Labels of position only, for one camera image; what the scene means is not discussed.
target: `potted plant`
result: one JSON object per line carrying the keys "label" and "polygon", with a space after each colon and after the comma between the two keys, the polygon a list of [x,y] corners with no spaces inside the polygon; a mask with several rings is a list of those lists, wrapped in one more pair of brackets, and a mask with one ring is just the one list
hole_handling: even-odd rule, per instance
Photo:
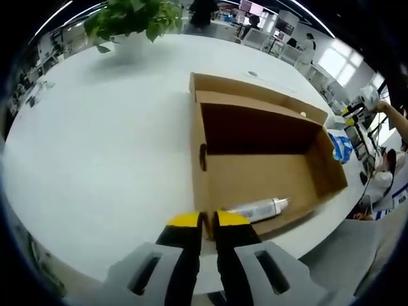
{"label": "potted plant", "polygon": [[101,46],[98,38],[114,42],[118,56],[134,59],[143,53],[147,39],[154,42],[167,31],[181,29],[181,16],[181,7],[176,3],[109,0],[104,8],[85,21],[84,27],[101,53],[110,49]]}

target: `cardboard box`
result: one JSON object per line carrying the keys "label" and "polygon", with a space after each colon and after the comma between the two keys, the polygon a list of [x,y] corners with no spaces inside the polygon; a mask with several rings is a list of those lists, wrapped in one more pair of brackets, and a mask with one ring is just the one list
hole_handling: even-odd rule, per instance
{"label": "cardboard box", "polygon": [[264,234],[305,217],[347,186],[323,128],[326,112],[218,76],[192,73],[190,91],[195,102],[191,152],[197,210],[212,216],[223,208],[289,198],[281,215],[252,225]]}

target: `white table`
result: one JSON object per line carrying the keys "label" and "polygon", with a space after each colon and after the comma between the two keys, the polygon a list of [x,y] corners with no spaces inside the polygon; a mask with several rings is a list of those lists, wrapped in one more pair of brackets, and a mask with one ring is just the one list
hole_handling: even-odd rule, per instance
{"label": "white table", "polygon": [[[55,257],[99,281],[194,209],[190,72],[252,82],[332,113],[294,67],[249,47],[166,35],[149,48],[137,66],[117,66],[95,48],[54,66],[44,77],[55,86],[22,107],[4,149],[5,192],[18,218]],[[273,241],[296,258],[323,241],[363,192],[359,167],[353,154],[349,187]],[[222,288],[216,258],[205,242],[195,293]]]}

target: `white lab coat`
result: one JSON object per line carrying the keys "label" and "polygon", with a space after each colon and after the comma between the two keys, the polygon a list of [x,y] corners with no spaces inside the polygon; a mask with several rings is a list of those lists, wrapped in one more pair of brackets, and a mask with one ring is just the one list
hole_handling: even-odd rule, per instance
{"label": "white lab coat", "polygon": [[[406,162],[407,153],[396,151],[395,159],[394,175],[397,175],[397,173],[402,169]],[[391,174],[391,172],[386,171],[385,167],[386,165],[384,163],[381,163],[381,165],[377,167],[367,187],[366,194],[370,196],[371,203],[373,204],[383,198],[384,193],[393,182],[393,175]]]}
{"label": "white lab coat", "polygon": [[301,56],[295,63],[295,68],[302,74],[306,75],[310,68],[310,64],[313,60],[314,49],[313,49],[314,40],[305,40],[300,44],[299,49],[302,51]]}

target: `spray can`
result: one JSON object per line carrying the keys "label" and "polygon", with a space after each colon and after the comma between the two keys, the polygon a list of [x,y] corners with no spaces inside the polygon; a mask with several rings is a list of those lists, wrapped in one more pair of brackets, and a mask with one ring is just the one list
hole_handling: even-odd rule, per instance
{"label": "spray can", "polygon": [[240,205],[227,211],[241,215],[247,218],[249,222],[254,223],[279,215],[288,205],[288,198],[272,198]]}

